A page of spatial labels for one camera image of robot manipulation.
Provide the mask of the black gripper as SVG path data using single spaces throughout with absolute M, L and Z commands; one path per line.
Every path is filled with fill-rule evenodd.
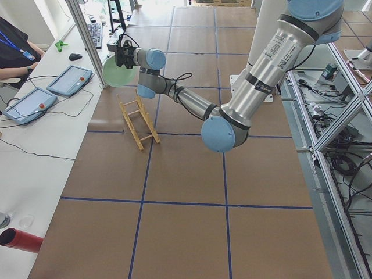
M 124 65 L 126 69 L 132 69 L 136 65 L 134 62 L 134 51 L 136 47 L 125 46 L 121 49 L 120 53 L 115 54 L 115 64 L 118 67 Z

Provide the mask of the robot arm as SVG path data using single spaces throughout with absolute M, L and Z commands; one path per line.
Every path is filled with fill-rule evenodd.
M 341 35 L 343 1 L 264 1 L 259 11 L 253 49 L 246 68 L 238 76 L 228 103 L 215 105 L 160 70 L 166 58 L 158 49 L 143 49 L 119 38 L 115 62 L 130 69 L 139 66 L 137 91 L 144 98 L 165 94 L 203 121 L 204 144 L 216 152 L 242 145 L 251 119 L 285 74 L 297 67 L 297 58 L 308 45 L 336 41 Z

